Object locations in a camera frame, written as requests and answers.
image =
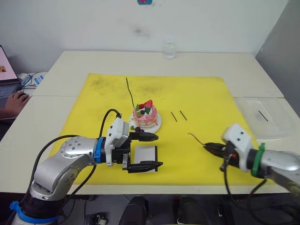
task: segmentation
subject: yellow mat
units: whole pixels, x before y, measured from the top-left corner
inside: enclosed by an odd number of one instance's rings
[[[219,170],[222,159],[208,153],[188,135],[188,132],[195,134],[203,143],[223,143],[221,135],[234,123],[251,133],[224,81],[218,77],[128,76],[128,82],[135,104],[152,99],[162,117],[162,126],[156,132],[159,140],[133,141],[132,160],[136,145],[156,145],[158,160],[164,164],[157,173],[133,174],[122,171],[121,165],[114,164],[111,168],[99,164],[88,184],[224,185],[223,173]],[[96,138],[103,116],[110,108],[117,109],[128,121],[133,108],[125,77],[89,74],[61,135]],[[114,118],[114,113],[107,118],[104,136]],[[57,152],[64,141],[57,142],[50,155]],[[90,171],[91,167],[85,168],[75,183],[82,182]],[[228,176],[231,185],[259,182],[231,166]]]

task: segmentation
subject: cake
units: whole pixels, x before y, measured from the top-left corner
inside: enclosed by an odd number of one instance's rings
[[[136,105],[129,124],[132,130],[136,130],[139,127],[146,132],[154,133],[159,129],[161,118],[152,100]]]

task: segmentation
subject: white wall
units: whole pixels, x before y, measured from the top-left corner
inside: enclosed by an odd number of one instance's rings
[[[286,3],[0,0],[0,45],[18,72],[47,71],[64,50],[162,51],[170,36],[179,52],[256,55]]]

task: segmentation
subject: laptop keyboard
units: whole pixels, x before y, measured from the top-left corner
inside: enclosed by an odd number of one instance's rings
[[[0,98],[8,98],[9,95],[14,93],[17,89],[17,86],[0,86]]]

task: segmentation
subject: laptop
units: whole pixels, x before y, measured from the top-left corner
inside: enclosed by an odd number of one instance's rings
[[[0,45],[0,108],[5,107],[8,96],[15,93],[20,86],[21,83]]]

